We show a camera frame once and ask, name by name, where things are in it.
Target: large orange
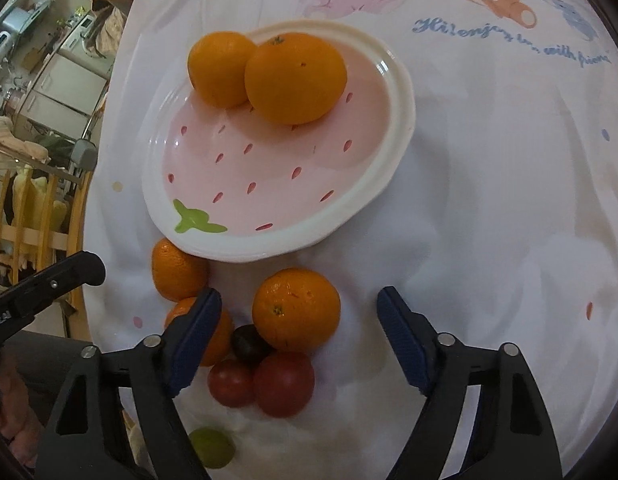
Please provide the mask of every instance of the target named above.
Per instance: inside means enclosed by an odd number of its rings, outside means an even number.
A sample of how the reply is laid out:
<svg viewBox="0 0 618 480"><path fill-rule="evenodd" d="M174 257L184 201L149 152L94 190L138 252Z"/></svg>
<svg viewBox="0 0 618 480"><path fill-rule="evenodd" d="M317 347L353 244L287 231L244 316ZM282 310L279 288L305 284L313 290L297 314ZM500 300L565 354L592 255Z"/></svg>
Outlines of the large orange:
<svg viewBox="0 0 618 480"><path fill-rule="evenodd" d="M258 47L247 62L244 84L251 105L265 119L303 124L336 105L347 85L347 68L326 41L289 32Z"/></svg>
<svg viewBox="0 0 618 480"><path fill-rule="evenodd" d="M217 108L232 108L247 100L244 67L256 45L237 32L212 32L189 51L187 70L196 93Z"/></svg>
<svg viewBox="0 0 618 480"><path fill-rule="evenodd" d="M260 285L251 315L258 333L274 348L309 352L336 331L340 296L313 270L285 269Z"/></svg>
<svg viewBox="0 0 618 480"><path fill-rule="evenodd" d="M207 285L209 262L183 253L167 238L151 251L153 285L163 298L180 301L197 296Z"/></svg>
<svg viewBox="0 0 618 480"><path fill-rule="evenodd" d="M164 328L167 328L171 321L178 316L184 316L195 303L196 298L186 298L179 301L173 307L164 320ZM233 320L226 309L222 309L220 321L215 327L214 335L209 339L209 344L205 353L202 355L200 366L214 366L222 361L231 350L231 334L233 333Z"/></svg>

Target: green fruit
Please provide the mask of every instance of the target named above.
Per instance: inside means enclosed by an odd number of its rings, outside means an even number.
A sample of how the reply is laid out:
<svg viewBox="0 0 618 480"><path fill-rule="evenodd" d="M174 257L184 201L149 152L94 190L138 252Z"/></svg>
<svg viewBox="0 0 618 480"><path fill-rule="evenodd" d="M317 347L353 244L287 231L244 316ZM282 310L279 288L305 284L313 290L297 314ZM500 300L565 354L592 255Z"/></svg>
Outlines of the green fruit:
<svg viewBox="0 0 618 480"><path fill-rule="evenodd" d="M224 433L214 428L200 428L189 434L196 454L207 469L221 469L233 460L235 444Z"/></svg>
<svg viewBox="0 0 618 480"><path fill-rule="evenodd" d="M254 325L239 326L233 331L231 349L238 361L253 367L273 352L273 347L258 334Z"/></svg>

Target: human hand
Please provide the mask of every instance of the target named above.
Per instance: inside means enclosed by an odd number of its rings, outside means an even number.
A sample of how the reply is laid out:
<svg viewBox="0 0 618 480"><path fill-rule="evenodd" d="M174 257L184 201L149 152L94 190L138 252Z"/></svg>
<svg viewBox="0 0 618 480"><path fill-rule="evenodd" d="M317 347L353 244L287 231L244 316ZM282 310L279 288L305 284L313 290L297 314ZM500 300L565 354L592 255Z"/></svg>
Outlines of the human hand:
<svg viewBox="0 0 618 480"><path fill-rule="evenodd" d="M0 356L0 433L10 441L9 450L24 466L34 468L42 424L28 405L26 384L18 374L15 359Z"/></svg>

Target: pink dot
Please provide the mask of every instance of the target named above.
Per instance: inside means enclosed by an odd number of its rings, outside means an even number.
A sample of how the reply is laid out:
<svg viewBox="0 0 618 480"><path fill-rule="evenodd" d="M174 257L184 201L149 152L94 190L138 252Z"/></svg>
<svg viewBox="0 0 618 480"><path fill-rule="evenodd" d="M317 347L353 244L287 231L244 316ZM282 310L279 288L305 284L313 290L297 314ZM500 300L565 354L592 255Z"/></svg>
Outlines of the pink dot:
<svg viewBox="0 0 618 480"><path fill-rule="evenodd" d="M320 202L324 202L325 200L327 200L331 195L333 195L333 190L331 190L329 193L327 193L325 196L323 196L320 199Z"/></svg>

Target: plate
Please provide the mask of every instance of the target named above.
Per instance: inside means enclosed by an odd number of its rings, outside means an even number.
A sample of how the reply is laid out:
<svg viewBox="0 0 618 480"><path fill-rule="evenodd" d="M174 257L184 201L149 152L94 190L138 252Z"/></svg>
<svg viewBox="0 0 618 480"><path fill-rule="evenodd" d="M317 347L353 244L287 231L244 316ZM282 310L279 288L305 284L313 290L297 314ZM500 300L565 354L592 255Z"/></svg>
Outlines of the plate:
<svg viewBox="0 0 618 480"><path fill-rule="evenodd" d="M247 103L204 104L174 62L142 125L142 192L151 219L183 251L251 262L322 240L390 182L415 127L409 73L388 46L341 23L295 20L247 34L306 32L334 45L348 82L313 123L278 126Z"/></svg>

